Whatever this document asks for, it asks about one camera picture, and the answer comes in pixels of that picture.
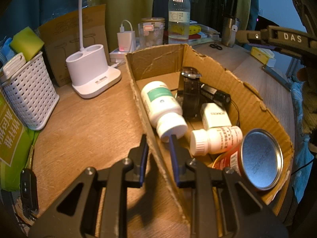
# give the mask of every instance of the white lamp base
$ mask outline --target white lamp base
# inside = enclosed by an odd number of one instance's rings
[[[74,90],[82,98],[93,98],[121,80],[121,71],[109,67],[108,70],[81,86],[72,84]]]
[[[82,98],[93,98],[121,80],[121,71],[108,66],[103,45],[85,47],[66,59],[72,86]]]

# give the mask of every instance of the green package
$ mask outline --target green package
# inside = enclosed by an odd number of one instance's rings
[[[20,173],[25,168],[34,131],[22,124],[5,94],[0,90],[0,181],[7,191],[20,189]]]

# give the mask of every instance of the wooden table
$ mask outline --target wooden table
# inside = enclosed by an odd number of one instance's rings
[[[263,72],[259,61],[239,46],[223,46],[219,51],[204,44],[195,49],[253,85],[294,142],[290,92]],[[39,215],[86,167],[109,167],[138,146],[143,133],[141,121],[126,68],[123,65],[119,69],[122,80],[90,100],[80,98],[70,84],[56,89],[60,101],[35,145],[33,170],[37,176]],[[128,190],[128,236],[188,237],[189,230],[152,157],[148,168],[144,187]],[[284,197],[281,192],[280,205]]]

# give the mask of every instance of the black key fob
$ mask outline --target black key fob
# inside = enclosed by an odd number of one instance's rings
[[[36,176],[32,170],[24,168],[20,175],[20,192],[23,207],[38,211]]]

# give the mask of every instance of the white basket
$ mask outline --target white basket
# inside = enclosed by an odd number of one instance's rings
[[[2,84],[14,109],[32,130],[44,128],[59,95],[44,64],[42,52]]]

